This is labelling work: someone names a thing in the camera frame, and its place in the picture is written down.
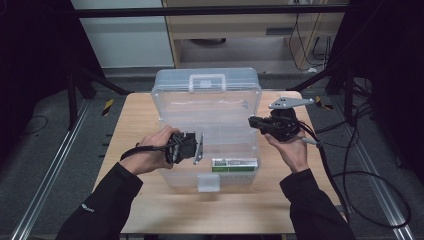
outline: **plastic box lid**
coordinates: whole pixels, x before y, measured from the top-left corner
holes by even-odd
[[[169,185],[197,184],[199,173],[211,173],[214,158],[256,158],[256,129],[248,118],[256,115],[261,87],[252,68],[169,69],[156,75],[152,98],[162,126],[203,134],[203,160],[194,166],[183,160],[172,170],[162,170]],[[215,173],[221,183],[242,183],[229,176],[253,172]]]

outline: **wooden table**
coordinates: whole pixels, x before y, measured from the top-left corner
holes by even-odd
[[[263,91],[258,116],[268,117],[268,105],[281,95],[298,97],[298,92]],[[304,106],[295,108],[299,120],[312,126]],[[150,93],[127,97],[113,134],[98,182],[143,136],[159,130],[158,113]],[[217,193],[198,193],[196,187],[169,187],[157,172],[140,175],[144,185],[134,199],[122,233],[156,234],[279,234],[293,233],[290,202],[279,182],[290,174],[277,150],[258,131],[261,169],[249,186],[221,187]],[[336,193],[324,172],[318,150],[308,146],[308,161],[320,188],[334,204]]]

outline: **black sleeve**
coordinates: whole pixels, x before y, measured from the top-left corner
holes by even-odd
[[[280,186],[291,202],[290,218],[298,240],[355,239],[330,198],[318,188],[310,169],[286,177]]]
[[[119,239],[143,182],[119,163],[62,225],[56,239]]]

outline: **plastic box handle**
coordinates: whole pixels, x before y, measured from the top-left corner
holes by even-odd
[[[192,74],[188,79],[188,92],[226,92],[225,74]]]

